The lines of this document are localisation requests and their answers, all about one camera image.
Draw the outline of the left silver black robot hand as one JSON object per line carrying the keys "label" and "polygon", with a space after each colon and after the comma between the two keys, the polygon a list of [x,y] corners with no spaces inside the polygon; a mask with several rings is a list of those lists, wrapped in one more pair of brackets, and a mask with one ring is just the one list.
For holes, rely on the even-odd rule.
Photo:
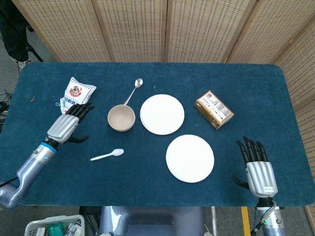
{"label": "left silver black robot hand", "polygon": [[89,136],[76,138],[73,136],[78,124],[85,118],[88,112],[95,107],[91,102],[86,104],[76,104],[69,108],[69,110],[60,115],[53,125],[47,131],[47,137],[44,142],[50,144],[52,147],[57,147],[59,144],[69,143],[82,143],[86,141]]}

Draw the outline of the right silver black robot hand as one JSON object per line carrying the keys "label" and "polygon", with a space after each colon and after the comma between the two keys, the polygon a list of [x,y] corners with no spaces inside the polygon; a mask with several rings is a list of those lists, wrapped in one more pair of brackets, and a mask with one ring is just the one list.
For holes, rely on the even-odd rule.
{"label": "right silver black robot hand", "polygon": [[268,161],[264,145],[257,141],[243,137],[245,145],[239,140],[240,148],[247,175],[247,181],[241,181],[236,176],[234,183],[251,192],[257,198],[272,198],[278,193],[278,187],[271,162]]}

